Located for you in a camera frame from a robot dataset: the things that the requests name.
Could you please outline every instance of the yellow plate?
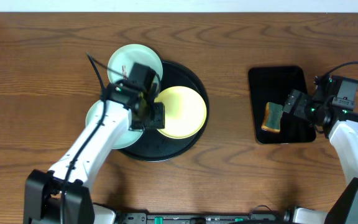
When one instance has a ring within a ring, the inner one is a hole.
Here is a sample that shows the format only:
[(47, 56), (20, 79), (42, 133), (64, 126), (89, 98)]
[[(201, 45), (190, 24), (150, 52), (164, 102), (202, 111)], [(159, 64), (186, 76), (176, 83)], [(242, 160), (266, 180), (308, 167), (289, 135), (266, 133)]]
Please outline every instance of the yellow plate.
[(167, 88), (154, 102), (162, 102), (165, 106), (165, 128), (158, 131), (166, 137), (187, 138), (196, 134), (204, 125), (207, 113), (204, 99), (191, 88)]

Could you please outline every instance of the wood grain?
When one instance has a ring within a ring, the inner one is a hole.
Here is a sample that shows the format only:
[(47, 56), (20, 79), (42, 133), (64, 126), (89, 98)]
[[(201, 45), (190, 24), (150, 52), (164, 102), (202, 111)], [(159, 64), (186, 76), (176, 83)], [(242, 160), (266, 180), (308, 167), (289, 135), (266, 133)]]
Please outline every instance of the wood grain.
[[(84, 128), (99, 94), (85, 52), (107, 62), (132, 43), (200, 77), (209, 123), (191, 150), (170, 161), (112, 152), (93, 188), (95, 202), (182, 213), (332, 207), (345, 188), (334, 148), (322, 136), (257, 144), (247, 71), (299, 65), (313, 92), (315, 75), (358, 60), (358, 14), (0, 13), (0, 223), (22, 221), (26, 177), (47, 170)], [(336, 74), (358, 79), (358, 65)], [(358, 111), (358, 92), (356, 102)]]

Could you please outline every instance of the black plate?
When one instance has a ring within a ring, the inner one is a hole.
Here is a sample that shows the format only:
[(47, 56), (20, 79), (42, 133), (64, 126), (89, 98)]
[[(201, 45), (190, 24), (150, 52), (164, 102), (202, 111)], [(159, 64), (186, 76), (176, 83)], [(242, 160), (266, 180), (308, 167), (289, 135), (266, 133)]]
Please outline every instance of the black plate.
[(252, 68), (248, 72), (248, 80), (258, 142), (262, 144), (311, 142), (316, 139), (314, 128), (309, 127), (306, 121), (286, 113), (283, 113), (281, 118), (280, 133), (270, 133), (260, 128), (265, 117), (266, 103), (284, 105), (292, 89), (308, 93), (300, 67)]
[(133, 145), (120, 149), (120, 151), (134, 159), (142, 161), (164, 161), (172, 159), (186, 152), (201, 137), (205, 130), (209, 116), (209, 101), (201, 80), (188, 68), (176, 62), (162, 62), (163, 76), (161, 90), (173, 86), (186, 86), (191, 88), (204, 99), (207, 115), (203, 127), (194, 135), (185, 139), (172, 139), (165, 137), (157, 130), (146, 130)]

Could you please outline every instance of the green scouring pad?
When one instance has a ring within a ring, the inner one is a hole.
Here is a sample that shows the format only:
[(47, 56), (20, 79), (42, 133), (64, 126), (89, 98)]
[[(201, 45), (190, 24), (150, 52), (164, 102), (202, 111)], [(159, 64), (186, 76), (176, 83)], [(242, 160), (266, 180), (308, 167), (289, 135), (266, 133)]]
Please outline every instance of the green scouring pad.
[(280, 132), (280, 120), (283, 115), (283, 106), (272, 102), (266, 104), (265, 118), (262, 123), (262, 129), (272, 133)]

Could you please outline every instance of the white wall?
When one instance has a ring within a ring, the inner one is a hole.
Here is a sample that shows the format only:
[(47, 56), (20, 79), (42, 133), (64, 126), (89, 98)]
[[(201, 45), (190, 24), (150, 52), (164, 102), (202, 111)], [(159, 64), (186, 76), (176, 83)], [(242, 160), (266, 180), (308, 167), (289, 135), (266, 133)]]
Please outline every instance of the white wall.
[(0, 12), (358, 12), (358, 0), (0, 0)]

